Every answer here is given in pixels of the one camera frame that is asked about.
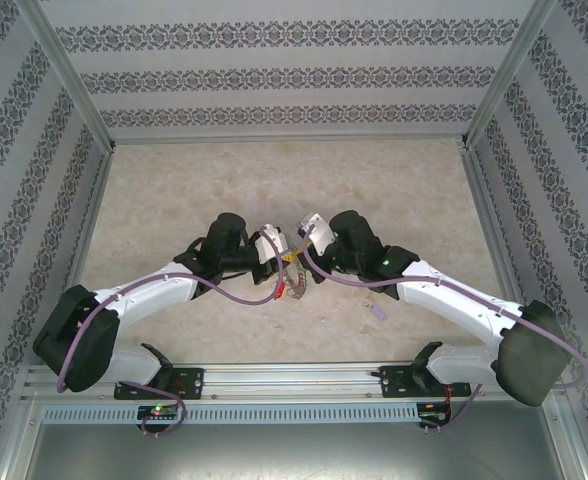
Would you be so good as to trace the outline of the small circuit board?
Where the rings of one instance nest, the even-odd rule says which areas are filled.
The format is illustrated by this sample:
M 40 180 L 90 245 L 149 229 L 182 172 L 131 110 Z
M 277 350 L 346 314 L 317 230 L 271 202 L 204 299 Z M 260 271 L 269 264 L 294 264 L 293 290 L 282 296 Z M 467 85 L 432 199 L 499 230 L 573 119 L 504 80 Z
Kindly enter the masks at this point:
M 139 406 L 137 411 L 138 421 L 176 421 L 179 417 L 179 409 L 176 405 Z
M 451 418 L 450 403 L 420 403 L 418 405 L 418 415 L 422 422 L 427 424 L 444 425 Z

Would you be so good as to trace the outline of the grey metal sheet panel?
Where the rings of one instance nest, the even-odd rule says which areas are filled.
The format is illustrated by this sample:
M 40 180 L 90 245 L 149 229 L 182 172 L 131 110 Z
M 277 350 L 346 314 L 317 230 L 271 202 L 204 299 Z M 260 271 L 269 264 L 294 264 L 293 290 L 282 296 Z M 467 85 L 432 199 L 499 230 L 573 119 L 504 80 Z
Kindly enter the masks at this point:
M 410 425 L 47 425 L 28 480 L 565 480 L 544 440 Z

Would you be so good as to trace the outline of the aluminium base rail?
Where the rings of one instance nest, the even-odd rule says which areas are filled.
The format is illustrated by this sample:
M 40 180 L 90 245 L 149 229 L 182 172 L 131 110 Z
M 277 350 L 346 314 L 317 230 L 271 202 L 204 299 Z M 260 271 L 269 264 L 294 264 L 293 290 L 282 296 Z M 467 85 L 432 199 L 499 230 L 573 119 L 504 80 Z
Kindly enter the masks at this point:
M 380 380 L 371 375 L 378 363 L 205 364 L 200 401 L 318 403 L 340 401 L 400 400 L 384 398 Z M 45 366 L 30 367 L 20 393 L 21 401 L 89 403 L 114 401 L 115 380 L 100 380 L 80 393 L 58 393 L 56 376 Z M 445 398 L 405 398 L 407 401 L 440 401 Z

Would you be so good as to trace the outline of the aluminium frame post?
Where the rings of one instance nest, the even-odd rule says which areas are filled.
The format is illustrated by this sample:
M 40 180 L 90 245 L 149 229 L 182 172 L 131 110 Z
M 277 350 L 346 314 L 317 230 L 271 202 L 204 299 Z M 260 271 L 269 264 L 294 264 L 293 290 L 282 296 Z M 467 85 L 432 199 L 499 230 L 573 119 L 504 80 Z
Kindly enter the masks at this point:
M 504 93 L 527 56 L 528 50 L 556 4 L 557 0 L 533 1 L 486 93 L 481 99 L 470 125 L 458 142 L 461 150 L 469 150 L 478 142 Z
M 99 148 L 103 153 L 111 153 L 114 140 L 40 1 L 14 1 Z

